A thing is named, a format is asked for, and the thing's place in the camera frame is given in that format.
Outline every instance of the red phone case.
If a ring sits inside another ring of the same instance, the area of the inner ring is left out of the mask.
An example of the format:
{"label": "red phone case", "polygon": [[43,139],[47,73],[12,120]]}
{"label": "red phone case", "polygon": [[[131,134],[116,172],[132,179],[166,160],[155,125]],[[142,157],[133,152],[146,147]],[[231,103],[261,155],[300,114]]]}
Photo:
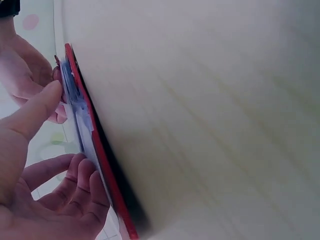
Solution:
{"label": "red phone case", "polygon": [[94,106],[92,105],[90,97],[87,94],[86,87],[80,77],[80,73],[77,68],[76,59],[75,59],[75,55],[72,50],[72,47],[68,43],[65,44],[65,53],[66,53],[66,58],[70,63],[71,70],[74,75],[75,84],[77,85],[79,90],[82,92],[84,96],[84,100],[88,105],[89,114],[91,116],[92,124],[93,124],[92,141],[93,141],[96,155],[103,173],[104,180],[107,184],[108,190],[112,198],[114,210],[119,218],[119,228],[120,228],[121,237],[123,240],[138,240],[139,239],[138,233],[131,220],[129,211],[125,205],[124,199],[119,190],[115,176],[110,167],[106,152],[104,150],[104,146],[101,142],[99,133],[97,131],[96,122],[98,121],[98,119],[96,119],[94,115]]}

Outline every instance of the white surface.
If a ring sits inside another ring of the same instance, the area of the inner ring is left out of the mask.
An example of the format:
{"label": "white surface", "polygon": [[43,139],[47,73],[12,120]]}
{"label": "white surface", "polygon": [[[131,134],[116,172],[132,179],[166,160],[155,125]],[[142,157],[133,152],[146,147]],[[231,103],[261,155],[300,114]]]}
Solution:
{"label": "white surface", "polygon": [[150,239],[319,238],[319,1],[62,9]]}

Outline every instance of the wooden surface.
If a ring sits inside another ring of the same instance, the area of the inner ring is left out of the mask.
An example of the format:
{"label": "wooden surface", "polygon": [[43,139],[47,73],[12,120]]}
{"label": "wooden surface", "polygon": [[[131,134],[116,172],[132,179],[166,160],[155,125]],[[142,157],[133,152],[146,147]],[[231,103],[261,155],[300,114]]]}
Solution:
{"label": "wooden surface", "polygon": [[319,239],[319,1],[61,7],[150,239]]}

